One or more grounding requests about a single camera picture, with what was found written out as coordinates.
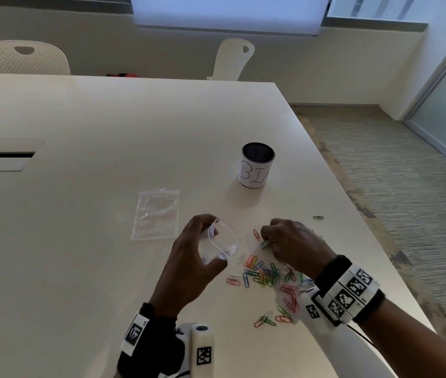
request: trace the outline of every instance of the hand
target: hand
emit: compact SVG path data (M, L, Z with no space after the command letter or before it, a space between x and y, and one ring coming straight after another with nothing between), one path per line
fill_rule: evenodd
M273 254L313 280L337 257L312 229L297 221L272 219L261 228L261 237L273 237Z
M149 303L159 317L177 317L226 268L226 260L214 259L204 265L198 253L200 233L217 219L214 215L194 216L174 241L169 259Z

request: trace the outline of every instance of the forearm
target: forearm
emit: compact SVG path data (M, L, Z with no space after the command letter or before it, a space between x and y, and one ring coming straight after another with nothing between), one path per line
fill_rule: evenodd
M389 300L359 326L400 378L446 377L446 340Z

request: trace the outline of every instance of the baseboard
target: baseboard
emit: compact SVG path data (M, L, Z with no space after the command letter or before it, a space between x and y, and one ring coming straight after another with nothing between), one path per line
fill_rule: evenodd
M330 107L378 107L378 103L316 103L288 102L291 106L330 106Z
M441 142L426 133L422 128L417 126L411 120L406 120L403 122L403 124L411 129L414 133L416 133L421 139L432 145L439 153L446 156L446 147Z

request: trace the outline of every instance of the wire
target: wire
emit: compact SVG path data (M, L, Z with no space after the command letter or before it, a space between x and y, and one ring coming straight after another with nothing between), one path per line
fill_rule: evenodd
M190 371L189 371L189 370L187 370L187 371L185 371L185 372L182 372L181 374L177 375L177 376L176 376L176 378L179 378L180 376L185 376L185 375L189 375L189 374L190 374Z
M375 345L368 339L366 338L363 334L361 334L360 332L358 332L355 328L353 328L351 325L347 325L348 328L352 329L353 332L357 333L361 338L363 338L366 342L368 342L370 345L372 345L373 347L375 347Z

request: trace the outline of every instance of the perforated chair back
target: perforated chair back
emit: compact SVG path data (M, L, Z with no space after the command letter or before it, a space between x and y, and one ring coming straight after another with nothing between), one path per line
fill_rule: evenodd
M254 53L251 42L241 38L228 38L219 46L214 64L213 81L238 81L242 69Z
M0 41L0 73L71 75L57 47L37 41Z

